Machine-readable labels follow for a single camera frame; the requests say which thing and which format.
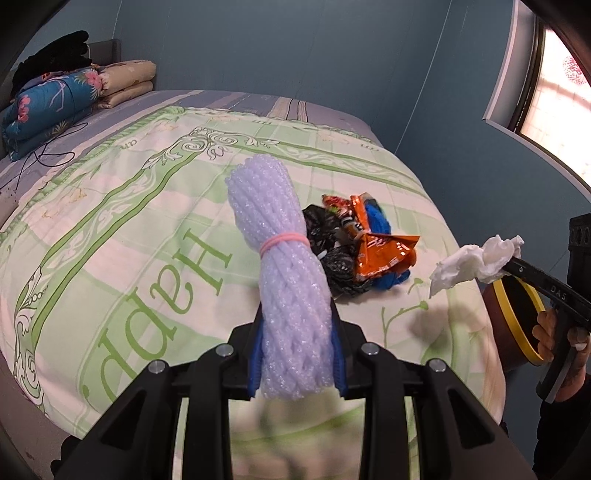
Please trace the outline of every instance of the window pane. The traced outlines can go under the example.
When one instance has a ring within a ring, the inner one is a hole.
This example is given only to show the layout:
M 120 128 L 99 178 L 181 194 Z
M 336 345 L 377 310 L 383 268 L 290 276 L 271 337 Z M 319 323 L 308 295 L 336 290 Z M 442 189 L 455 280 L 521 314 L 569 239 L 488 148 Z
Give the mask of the window pane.
M 591 87 L 552 30 L 546 30 L 540 78 L 521 133 L 591 185 Z

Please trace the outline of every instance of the black cable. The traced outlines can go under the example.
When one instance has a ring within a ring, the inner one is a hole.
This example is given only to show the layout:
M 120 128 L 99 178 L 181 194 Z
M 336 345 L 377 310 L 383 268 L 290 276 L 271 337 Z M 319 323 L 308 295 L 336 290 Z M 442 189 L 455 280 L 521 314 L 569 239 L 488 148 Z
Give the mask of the black cable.
M 74 104 L 74 113 L 72 114 L 72 123 L 74 122 L 74 119 L 76 117 L 76 101 L 74 99 L 74 93 L 72 92 L 72 89 L 70 88 L 70 86 L 67 84 L 67 82 L 65 82 L 63 79 L 54 79 L 57 80 L 58 82 L 62 82 L 62 84 L 64 84 L 69 92 L 70 95 L 72 96 L 72 102 Z M 12 182 L 14 179 L 18 179 L 17 180 L 17 185 L 14 189 L 14 193 L 16 194 L 17 190 L 18 190 L 18 186 L 20 184 L 21 181 L 21 176 L 23 174 L 23 172 L 27 171 L 29 168 L 31 168 L 35 163 L 40 163 L 42 166 L 47 167 L 47 168 L 55 168 L 55 167 L 62 167 L 68 163 L 70 163 L 72 160 L 74 160 L 76 158 L 76 153 L 69 151 L 69 152 L 63 152 L 63 153 L 45 153 L 45 151 L 47 150 L 47 147 L 55 140 L 58 140 L 59 138 L 64 138 L 67 137 L 68 135 L 71 134 L 75 134 L 80 132 L 81 130 L 83 130 L 84 128 L 86 128 L 88 126 L 88 122 L 82 122 L 81 124 L 77 124 L 77 125 L 73 125 L 72 127 L 70 127 L 69 131 L 67 133 L 63 133 L 60 134 L 56 137 L 51 138 L 50 140 L 48 140 L 47 142 L 45 142 L 42 145 L 39 145 L 39 147 L 37 147 L 35 150 L 33 150 L 32 152 L 30 152 L 27 157 L 25 158 L 24 162 L 22 163 L 22 167 L 21 167 L 21 171 L 18 173 L 18 175 L 14 176 L 13 178 L 11 178 L 10 180 L 8 180 L 4 185 L 2 185 L 0 187 L 0 190 L 2 190 L 6 185 L 8 185 L 10 182 Z M 40 155 L 37 155 L 37 150 L 39 150 L 40 148 L 43 148 L 42 152 Z M 31 158 L 32 155 L 35 155 L 35 161 L 33 161 L 32 163 L 30 163 L 28 165 L 27 168 L 25 168 L 25 165 L 27 164 L 27 161 L 29 160 L 29 158 Z M 71 158 L 69 158 L 68 160 L 62 162 L 62 163 L 58 163 L 56 165 L 49 165 L 46 163 L 43 163 L 41 161 L 41 159 L 43 157 L 61 157 L 61 156 L 65 156 L 65 155 L 72 155 Z

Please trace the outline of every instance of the blue floral blanket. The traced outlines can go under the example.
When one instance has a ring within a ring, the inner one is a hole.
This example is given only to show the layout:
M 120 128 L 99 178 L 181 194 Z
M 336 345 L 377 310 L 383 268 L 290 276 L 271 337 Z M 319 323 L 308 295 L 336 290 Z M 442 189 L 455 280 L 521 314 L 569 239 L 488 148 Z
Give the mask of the blue floral blanket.
M 101 90 L 98 72 L 80 69 L 22 90 L 2 118 L 2 137 L 12 161 L 88 116 Z

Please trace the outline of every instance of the hand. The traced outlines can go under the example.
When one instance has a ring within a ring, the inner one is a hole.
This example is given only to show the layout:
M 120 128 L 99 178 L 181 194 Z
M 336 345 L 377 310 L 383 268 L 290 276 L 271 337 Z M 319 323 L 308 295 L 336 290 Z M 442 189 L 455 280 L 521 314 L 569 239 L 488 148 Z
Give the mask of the hand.
M 538 325 L 532 331 L 534 337 L 540 341 L 538 343 L 538 353 L 546 362 L 551 362 L 554 359 L 552 350 L 554 349 L 556 321 L 556 312 L 553 309 L 540 312 L 538 314 Z M 569 330 L 568 339 L 571 346 L 577 349 L 577 355 L 566 374 L 562 386 L 558 389 L 556 402 L 565 401 L 574 396 L 583 386 L 587 374 L 585 366 L 591 353 L 589 332 L 581 327 L 573 327 Z

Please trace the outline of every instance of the green letter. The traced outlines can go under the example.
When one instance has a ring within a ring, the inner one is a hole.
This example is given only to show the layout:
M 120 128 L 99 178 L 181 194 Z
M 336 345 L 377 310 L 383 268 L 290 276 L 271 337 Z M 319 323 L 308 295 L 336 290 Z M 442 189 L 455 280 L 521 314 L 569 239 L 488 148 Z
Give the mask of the green letter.
M 117 395 L 115 395 L 115 392 L 113 392 L 111 390 L 109 384 L 107 383 L 107 378 L 106 378 L 106 374 L 105 374 L 105 366 L 109 362 L 109 360 L 114 360 L 115 363 L 121 367 L 121 370 L 123 370 L 123 372 L 126 373 L 127 376 L 131 380 L 133 380 L 137 374 L 129 366 L 129 364 L 124 360 L 124 358 L 121 356 L 121 354 L 117 351 L 117 349 L 115 348 L 115 345 L 113 345 L 111 343 L 111 341 L 107 338 L 107 329 L 106 328 L 103 330 L 103 333 L 100 336 L 98 346 L 100 347 L 101 345 L 105 346 L 105 348 L 109 351 L 109 355 L 107 355 L 107 357 L 103 360 L 103 363 L 100 366 L 100 381 L 103 384 L 103 388 L 105 389 L 105 393 L 107 394 L 107 397 L 109 397 L 111 402 L 114 402 L 115 399 L 117 398 Z
M 185 257 L 181 253 L 180 250 L 173 255 L 173 258 L 175 260 L 181 261 L 182 263 L 184 263 L 185 265 L 190 267 L 197 275 L 199 275 L 202 279 L 204 279 L 207 283 L 209 283 L 213 288 L 215 288 L 216 295 L 218 296 L 220 294 L 220 290 L 222 289 L 223 279 L 220 278 L 219 280 L 215 280 L 215 278 L 213 278 L 211 275 L 206 273 L 205 270 L 203 270 L 200 265 L 201 265 L 201 262 L 203 261 L 203 258 L 205 257 L 205 254 L 209 253 L 209 254 L 213 255 L 214 257 L 222 260 L 224 262 L 224 268 L 227 268 L 228 264 L 230 263 L 230 259 L 232 258 L 232 254 L 224 255 L 219 250 L 216 250 L 214 247 L 211 247 L 210 245 L 208 245 L 207 243 L 203 242 L 198 237 L 193 235 L 191 233 L 191 229 L 187 230 L 187 233 L 184 234 L 183 240 L 185 240 L 187 237 L 190 238 L 191 240 L 193 240 L 193 242 L 195 242 L 201 248 L 203 248 L 203 253 L 199 257 L 197 262 L 194 262 L 193 260 L 190 260 L 187 257 Z
M 174 277 L 175 283 L 174 283 L 174 294 L 173 297 L 171 298 L 170 295 L 168 295 L 168 293 L 166 293 L 164 291 L 164 289 L 161 287 L 160 285 L 160 281 L 162 280 L 162 274 L 169 270 Z M 177 301 L 177 297 L 178 297 L 178 291 L 181 287 L 181 275 L 178 273 L 178 270 L 176 268 L 174 268 L 173 265 L 165 265 L 163 267 L 162 270 L 160 270 L 160 273 L 158 274 L 158 281 L 156 283 L 152 283 L 152 286 L 150 287 L 150 295 L 152 296 L 153 299 L 155 299 L 156 297 L 154 296 L 154 290 L 160 294 L 160 296 L 164 299 L 164 301 L 166 303 L 168 303 L 168 306 L 170 308 L 172 308 L 176 313 L 178 314 L 183 314 L 183 313 L 187 313 L 189 311 L 189 308 L 191 308 L 191 304 L 193 303 L 193 288 L 191 286 L 191 284 L 189 282 L 185 283 L 185 289 L 189 292 L 189 302 L 187 303 L 187 306 L 185 308 L 179 308 L 179 306 L 176 304 Z
M 127 300 L 132 300 L 138 307 L 133 312 L 131 312 L 125 321 L 125 336 L 127 337 L 127 341 L 131 345 L 131 348 L 134 349 L 135 353 L 137 353 L 144 360 L 152 361 L 162 358 L 168 345 L 167 337 L 171 340 L 174 339 L 174 334 L 177 331 L 177 328 L 174 327 L 170 329 L 165 324 L 163 324 L 158 316 L 152 312 L 152 310 L 150 310 L 150 308 L 141 300 L 140 297 L 138 297 L 137 291 L 138 287 L 136 287 L 131 295 L 127 297 Z M 162 347 L 156 353 L 148 352 L 144 347 L 142 347 L 131 332 L 131 319 L 138 313 L 143 313 L 146 315 L 146 317 L 148 317 L 162 333 Z

